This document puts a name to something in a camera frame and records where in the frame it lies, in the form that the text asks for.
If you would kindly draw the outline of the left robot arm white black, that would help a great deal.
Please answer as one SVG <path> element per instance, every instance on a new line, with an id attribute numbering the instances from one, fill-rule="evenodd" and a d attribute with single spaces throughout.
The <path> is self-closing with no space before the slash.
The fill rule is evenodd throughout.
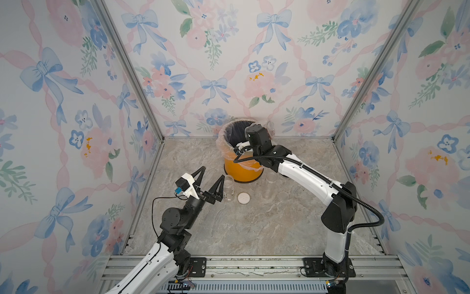
<path id="1" fill-rule="evenodd" d="M 205 204 L 221 202 L 225 176 L 221 175 L 207 191 L 201 189 L 205 166 L 183 174 L 176 182 L 175 198 L 185 201 L 182 208 L 171 207 L 161 217 L 157 241 L 143 259 L 109 294 L 156 294 L 174 278 L 186 278 L 191 271 L 191 254 L 185 250 L 189 230 Z"/>

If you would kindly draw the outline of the white-lidded flower tea jar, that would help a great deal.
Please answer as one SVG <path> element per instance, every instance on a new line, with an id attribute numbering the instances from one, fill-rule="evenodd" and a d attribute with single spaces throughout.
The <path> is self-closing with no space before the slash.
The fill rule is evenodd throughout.
<path id="1" fill-rule="evenodd" d="M 235 179 L 226 175 L 223 183 L 223 199 L 226 202 L 231 202 L 235 199 Z"/>

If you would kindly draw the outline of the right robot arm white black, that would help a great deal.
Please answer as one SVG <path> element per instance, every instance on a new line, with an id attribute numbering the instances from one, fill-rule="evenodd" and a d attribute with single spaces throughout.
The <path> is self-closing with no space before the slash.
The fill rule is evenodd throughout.
<path id="1" fill-rule="evenodd" d="M 350 248 L 348 229 L 357 211 L 353 185 L 334 181 L 302 162 L 288 148 L 273 145 L 268 130 L 260 124 L 252 124 L 245 133 L 246 141 L 235 148 L 237 157 L 234 161 L 255 160 L 262 167 L 297 182 L 326 206 L 321 216 L 327 230 L 322 271 L 334 278 L 346 275 Z"/>

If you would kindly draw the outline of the clear plastic bin liner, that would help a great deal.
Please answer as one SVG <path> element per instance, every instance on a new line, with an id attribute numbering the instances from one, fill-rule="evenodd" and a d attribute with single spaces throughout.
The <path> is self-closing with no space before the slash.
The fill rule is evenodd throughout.
<path id="1" fill-rule="evenodd" d="M 274 123 L 270 120 L 256 121 L 250 118 L 239 118 L 224 124 L 220 129 L 218 133 L 219 136 L 216 140 L 216 146 L 225 161 L 224 168 L 227 172 L 229 168 L 233 167 L 253 172 L 263 170 L 263 168 L 253 160 L 242 162 L 241 164 L 235 164 L 233 162 L 237 156 L 236 148 L 238 148 L 239 145 L 248 142 L 246 129 L 255 124 L 260 124 L 262 127 L 265 127 L 268 130 L 269 137 L 274 137 L 275 127 Z"/>

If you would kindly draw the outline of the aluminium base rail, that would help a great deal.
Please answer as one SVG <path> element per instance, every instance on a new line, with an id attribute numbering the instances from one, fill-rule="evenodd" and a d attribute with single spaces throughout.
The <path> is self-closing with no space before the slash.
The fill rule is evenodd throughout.
<path id="1" fill-rule="evenodd" d="M 188 278 L 190 294 L 321 294 L 323 278 L 310 278 L 302 256 L 206 256 L 202 278 Z M 349 294 L 413 294 L 397 256 L 351 256 L 356 275 Z"/>

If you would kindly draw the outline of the white flower tea jar lid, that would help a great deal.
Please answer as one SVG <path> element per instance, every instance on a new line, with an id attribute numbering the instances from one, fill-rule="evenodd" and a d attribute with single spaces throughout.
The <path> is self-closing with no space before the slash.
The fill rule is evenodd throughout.
<path id="1" fill-rule="evenodd" d="M 238 194 L 237 200 L 240 204 L 246 205 L 250 202 L 251 196 L 247 192 L 241 192 Z"/>

